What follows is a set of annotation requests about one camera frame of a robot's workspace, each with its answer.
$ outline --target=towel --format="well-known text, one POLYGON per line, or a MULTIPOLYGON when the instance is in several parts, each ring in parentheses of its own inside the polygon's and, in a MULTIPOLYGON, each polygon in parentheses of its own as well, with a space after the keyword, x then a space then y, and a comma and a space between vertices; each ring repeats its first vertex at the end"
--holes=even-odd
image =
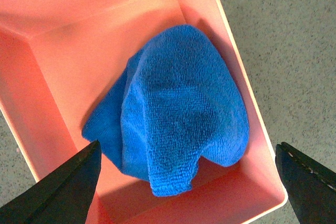
POLYGON ((152 38, 94 109, 82 136, 156 196, 191 190, 198 159, 222 166, 244 154, 249 125, 242 97, 216 48, 181 25, 152 38))

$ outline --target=plastic bin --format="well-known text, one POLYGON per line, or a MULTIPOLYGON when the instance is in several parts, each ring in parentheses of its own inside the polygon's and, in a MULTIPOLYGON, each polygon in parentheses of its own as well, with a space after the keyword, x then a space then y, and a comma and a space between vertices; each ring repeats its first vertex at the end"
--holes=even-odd
POLYGON ((249 223, 287 201, 221 2, 0 0, 1 110, 37 181, 88 144, 81 128, 127 59, 183 23, 205 32, 243 95, 246 154, 229 168, 201 159, 194 189, 167 198, 103 156, 87 223, 249 223))

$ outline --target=floor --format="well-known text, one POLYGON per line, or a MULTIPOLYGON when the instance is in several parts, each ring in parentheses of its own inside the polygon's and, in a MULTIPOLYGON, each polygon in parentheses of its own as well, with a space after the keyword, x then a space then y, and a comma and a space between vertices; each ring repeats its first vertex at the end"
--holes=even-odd
MULTIPOLYGON (((273 146, 336 170, 336 0, 222 0, 273 146)), ((0 116, 0 206, 34 184, 0 116)), ((298 223, 289 203, 254 223, 298 223)))

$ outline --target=blue microfiber towel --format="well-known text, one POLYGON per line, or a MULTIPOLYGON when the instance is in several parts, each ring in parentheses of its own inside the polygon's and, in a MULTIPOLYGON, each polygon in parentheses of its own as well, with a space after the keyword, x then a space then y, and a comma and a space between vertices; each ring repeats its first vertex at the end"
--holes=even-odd
POLYGON ((82 135, 156 196, 191 189, 204 156, 222 166, 244 154, 249 125, 240 93, 216 48, 198 29, 175 26, 129 59, 82 135))

